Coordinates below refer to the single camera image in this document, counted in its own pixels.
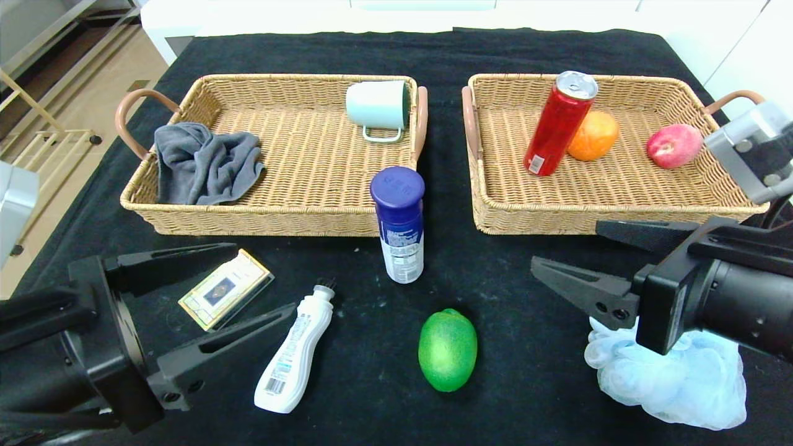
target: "wicker basket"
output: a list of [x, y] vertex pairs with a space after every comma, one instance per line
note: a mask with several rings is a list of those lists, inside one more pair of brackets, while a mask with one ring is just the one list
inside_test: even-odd
[[690, 124], [703, 135], [718, 128], [676, 79], [595, 76], [592, 109], [619, 123], [614, 147], [596, 161], [566, 156], [550, 176], [528, 173], [523, 155], [555, 79], [475, 75], [463, 88], [473, 219], [482, 232], [593, 234], [598, 220], [743, 220], [768, 208], [752, 204], [707, 150], [672, 170], [647, 157], [647, 139], [664, 125]]
[[[393, 144], [367, 142], [361, 128], [347, 119], [347, 88], [394, 79], [408, 84], [409, 131]], [[131, 104], [147, 95], [174, 111], [169, 124], [195, 121], [215, 133], [258, 136], [266, 170], [256, 184], [229, 205], [158, 204], [155, 148], [140, 147], [124, 124]], [[180, 106], [153, 90], [132, 92], [119, 105], [116, 125], [143, 160], [121, 194], [121, 205], [158, 233], [377, 236], [369, 182], [384, 167], [416, 168], [427, 130], [427, 89], [404, 76], [208, 75], [193, 84]]]

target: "ceramic mug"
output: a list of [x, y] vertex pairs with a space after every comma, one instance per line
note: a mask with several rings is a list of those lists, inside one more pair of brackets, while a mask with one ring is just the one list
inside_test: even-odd
[[[363, 127], [363, 139], [392, 143], [402, 137], [410, 115], [410, 94], [404, 80], [370, 81], [347, 88], [347, 117]], [[368, 129], [394, 129], [396, 136], [371, 136]]]

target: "basket handle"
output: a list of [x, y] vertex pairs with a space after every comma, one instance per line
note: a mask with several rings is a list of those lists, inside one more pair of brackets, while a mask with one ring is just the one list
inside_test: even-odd
[[465, 138], [468, 140], [471, 156], [478, 160], [480, 155], [479, 124], [476, 112], [473, 111], [473, 92], [468, 86], [462, 88], [462, 120], [465, 123]]
[[140, 145], [135, 138], [129, 133], [127, 130], [127, 113], [129, 113], [129, 109], [132, 107], [132, 104], [135, 103], [139, 98], [143, 96], [152, 96], [160, 101], [163, 105], [168, 107], [168, 109], [174, 113], [179, 111], [179, 106], [176, 105], [176, 102], [171, 101], [167, 98], [164, 94], [150, 90], [148, 88], [141, 88], [139, 90], [134, 90], [127, 93], [121, 102], [118, 104], [118, 108], [116, 108], [116, 131], [118, 132], [118, 136], [135, 152], [135, 155], [138, 155], [138, 158], [145, 160], [146, 155], [148, 154], [148, 150], [144, 148], [144, 146]]
[[727, 102], [730, 102], [735, 98], [747, 98], [750, 99], [755, 104], [765, 102], [765, 98], [763, 98], [762, 94], [760, 93], [751, 90], [737, 90], [737, 91], [733, 91], [724, 98], [721, 98], [718, 101], [705, 107], [705, 113], [707, 114], [716, 113], [717, 111], [721, 110], [722, 107], [726, 105]]
[[424, 149], [424, 141], [427, 139], [428, 101], [427, 88], [419, 87], [419, 105], [416, 107], [416, 149], [413, 151], [413, 161], [416, 163], [419, 162], [419, 156]]

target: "green lime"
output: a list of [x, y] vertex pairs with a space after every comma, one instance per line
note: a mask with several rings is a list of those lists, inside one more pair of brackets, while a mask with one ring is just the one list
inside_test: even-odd
[[447, 308], [421, 327], [419, 365], [430, 385], [454, 392], [468, 381], [477, 362], [477, 331], [458, 311]]

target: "bottle label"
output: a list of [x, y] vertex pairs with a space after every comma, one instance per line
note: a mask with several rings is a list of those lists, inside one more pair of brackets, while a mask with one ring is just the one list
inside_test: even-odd
[[294, 325], [289, 331], [289, 339], [286, 342], [286, 347], [278, 357], [278, 362], [275, 364], [273, 373], [270, 374], [270, 379], [267, 380], [267, 385], [264, 387], [265, 392], [268, 394], [278, 395], [284, 391], [286, 379], [292, 371], [292, 362], [297, 350], [297, 344], [303, 337], [303, 333], [308, 328], [311, 322], [311, 315], [300, 313], [297, 315]]
[[529, 165], [529, 172], [533, 174], [539, 173], [544, 163], [545, 158], [541, 157], [540, 155], [534, 155], [534, 158], [531, 159], [531, 164]]
[[418, 279], [424, 269], [424, 236], [421, 220], [418, 228], [381, 224], [380, 245], [385, 259], [385, 270], [398, 283]]

